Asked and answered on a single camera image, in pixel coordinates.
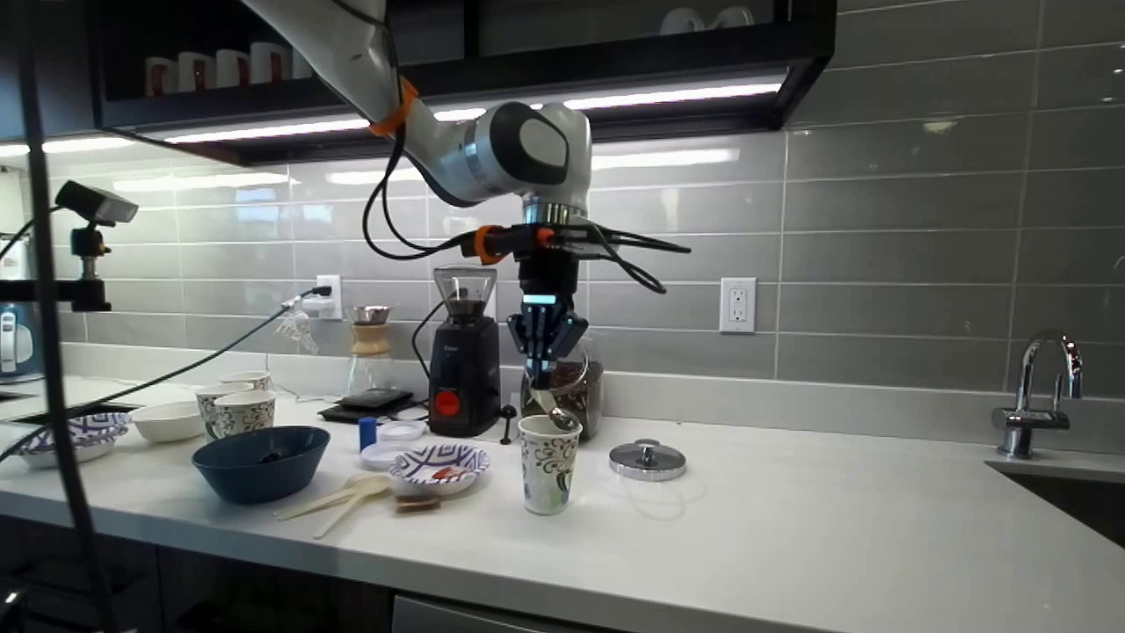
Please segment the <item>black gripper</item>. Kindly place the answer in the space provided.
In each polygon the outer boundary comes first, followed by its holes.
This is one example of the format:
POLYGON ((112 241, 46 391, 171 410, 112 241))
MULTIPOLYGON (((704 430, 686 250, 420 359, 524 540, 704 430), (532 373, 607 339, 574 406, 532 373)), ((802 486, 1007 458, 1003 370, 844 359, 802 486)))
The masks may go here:
POLYGON ((511 315, 526 378, 541 375, 533 351, 551 351, 550 375, 564 375, 577 363, 577 339, 587 321, 574 314, 577 257, 566 250, 538 250, 518 259, 519 310, 511 315))

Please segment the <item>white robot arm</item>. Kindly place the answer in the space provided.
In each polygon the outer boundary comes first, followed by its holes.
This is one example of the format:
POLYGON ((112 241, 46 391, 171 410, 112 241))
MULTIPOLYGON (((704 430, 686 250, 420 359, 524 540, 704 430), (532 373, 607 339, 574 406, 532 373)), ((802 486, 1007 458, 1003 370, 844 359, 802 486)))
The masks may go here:
POLYGON ((339 92, 377 135, 421 173, 455 207, 513 193, 524 222, 479 227, 479 259, 513 254, 524 303, 511 332, 532 385, 544 385, 577 346, 587 321, 574 314, 577 259, 598 236, 587 222, 592 120, 564 100, 500 100, 475 120, 439 120, 395 58, 388 0, 244 0, 309 70, 339 92))

